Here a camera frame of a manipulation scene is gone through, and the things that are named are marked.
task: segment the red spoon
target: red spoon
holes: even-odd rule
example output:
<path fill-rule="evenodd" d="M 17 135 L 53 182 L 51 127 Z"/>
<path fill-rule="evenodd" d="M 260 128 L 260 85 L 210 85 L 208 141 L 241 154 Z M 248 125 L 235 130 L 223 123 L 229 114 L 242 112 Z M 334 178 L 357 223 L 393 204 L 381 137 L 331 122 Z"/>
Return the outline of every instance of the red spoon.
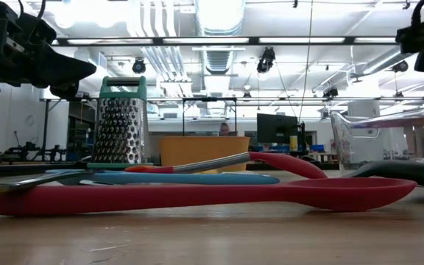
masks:
<path fill-rule="evenodd" d="M 241 202 L 296 202 L 335 211 L 365 211 L 402 199 L 416 185 L 399 179 L 334 178 L 243 186 L 39 186 L 0 194 L 0 215 L 54 216 Z"/>
<path fill-rule="evenodd" d="M 326 174 L 312 163 L 294 158 L 291 155 L 272 154 L 265 152 L 245 152 L 224 158 L 217 158 L 181 166 L 131 166 L 125 169 L 127 172 L 141 173 L 194 173 L 210 169 L 218 169 L 223 166 L 232 166 L 254 160 L 262 160 L 275 168 L 286 170 L 310 179 L 326 178 Z"/>

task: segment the wooden table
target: wooden table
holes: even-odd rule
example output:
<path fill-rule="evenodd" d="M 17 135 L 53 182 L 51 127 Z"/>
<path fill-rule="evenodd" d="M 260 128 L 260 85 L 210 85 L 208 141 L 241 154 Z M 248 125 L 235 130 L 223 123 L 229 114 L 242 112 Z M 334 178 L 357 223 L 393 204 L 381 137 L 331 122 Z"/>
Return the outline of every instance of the wooden table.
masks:
<path fill-rule="evenodd" d="M 255 203 L 0 217 L 0 264 L 424 265 L 424 188 L 365 213 Z"/>

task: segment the ventilation pipe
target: ventilation pipe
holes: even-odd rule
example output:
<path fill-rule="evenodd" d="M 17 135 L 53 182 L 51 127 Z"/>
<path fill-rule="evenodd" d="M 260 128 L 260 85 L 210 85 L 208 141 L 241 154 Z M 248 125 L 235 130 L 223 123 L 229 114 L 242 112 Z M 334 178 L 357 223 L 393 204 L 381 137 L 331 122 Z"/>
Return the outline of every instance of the ventilation pipe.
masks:
<path fill-rule="evenodd" d="M 144 31 L 147 37 L 155 36 L 155 33 L 153 33 L 152 30 L 152 22 L 150 19 L 151 4 L 152 3 L 150 2 L 150 0 L 144 0 Z M 167 73 L 169 80 L 174 80 L 173 72 L 169 68 L 168 60 L 165 58 L 163 52 L 161 51 L 161 47 L 153 47 L 152 52 L 159 60 L 160 67 Z"/>
<path fill-rule="evenodd" d="M 155 0 L 155 31 L 159 37 L 165 37 L 165 31 L 163 29 L 163 3 L 161 0 Z M 161 48 L 162 53 L 166 51 L 175 71 L 175 79 L 178 78 L 181 73 L 177 65 L 176 58 L 173 56 L 173 51 L 171 47 Z"/>
<path fill-rule="evenodd" d="M 244 0 L 194 0 L 197 29 L 201 36 L 238 36 L 244 18 Z M 233 52 L 203 52 L 202 60 L 211 74 L 225 74 L 233 62 Z"/>
<path fill-rule="evenodd" d="M 169 37 L 177 37 L 176 30 L 174 29 L 174 5 L 173 0 L 166 0 L 166 30 Z M 179 68 L 180 74 L 184 81 L 188 80 L 188 75 L 184 69 L 183 56 L 181 55 L 180 47 L 175 46 L 172 48 L 172 57 Z"/>
<path fill-rule="evenodd" d="M 129 3 L 133 9 L 132 16 L 134 19 L 133 21 L 127 22 L 127 31 L 132 37 L 145 37 L 145 33 L 141 28 L 140 0 L 129 0 Z M 142 47 L 141 52 L 150 62 L 150 65 L 153 67 L 156 73 L 159 74 L 163 80 L 167 80 L 168 76 L 166 72 L 160 67 L 160 62 L 158 61 L 158 59 L 153 55 L 152 48 Z"/>
<path fill-rule="evenodd" d="M 371 74 L 376 74 L 379 71 L 387 69 L 390 66 L 393 66 L 406 58 L 412 56 L 412 54 L 401 54 L 400 47 L 395 47 L 390 51 L 382 54 L 381 56 L 375 58 L 374 60 L 365 63 L 362 66 L 356 66 L 356 72 L 361 72 L 360 74 L 355 74 L 355 77 L 365 77 Z M 338 83 L 342 80 L 347 79 L 348 72 L 351 71 L 355 66 L 345 66 L 335 74 L 331 75 L 329 78 L 325 79 L 318 86 L 312 88 L 312 92 L 318 90 L 325 90 L 327 88 L 327 83 Z"/>

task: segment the computer monitor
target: computer monitor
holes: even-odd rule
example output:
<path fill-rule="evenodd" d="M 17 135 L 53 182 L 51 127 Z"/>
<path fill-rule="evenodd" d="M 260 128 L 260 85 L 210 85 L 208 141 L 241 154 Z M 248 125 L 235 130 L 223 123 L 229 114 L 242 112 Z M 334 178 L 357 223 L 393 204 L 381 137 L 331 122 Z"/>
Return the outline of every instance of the computer monitor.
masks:
<path fill-rule="evenodd" d="M 297 117 L 258 114 L 258 143 L 289 144 L 290 137 L 298 135 Z"/>

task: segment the silicone spatula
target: silicone spatula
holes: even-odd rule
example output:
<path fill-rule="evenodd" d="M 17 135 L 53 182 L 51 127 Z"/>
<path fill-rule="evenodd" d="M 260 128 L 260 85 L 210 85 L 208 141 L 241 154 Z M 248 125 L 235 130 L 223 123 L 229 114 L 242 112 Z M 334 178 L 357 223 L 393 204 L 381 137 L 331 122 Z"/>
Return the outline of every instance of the silicone spatula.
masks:
<path fill-rule="evenodd" d="M 0 215 L 54 216 L 241 202 L 296 202 L 335 211 L 366 211 L 402 199 L 416 185 L 399 179 L 334 178 L 243 186 L 39 186 L 0 194 Z"/>
<path fill-rule="evenodd" d="M 413 180 L 424 186 L 424 163 L 420 160 L 381 160 L 367 163 L 343 177 L 391 177 Z"/>
<path fill-rule="evenodd" d="M 248 161 L 262 160 L 275 168 L 286 170 L 310 179 L 326 178 L 323 170 L 312 163 L 294 158 L 291 155 L 272 154 L 265 152 L 245 152 L 224 158 L 217 158 L 181 166 L 159 166 L 155 168 L 144 166 L 132 166 L 125 169 L 127 172 L 143 173 L 194 173 L 210 169 L 218 169 L 223 166 L 232 166 Z"/>

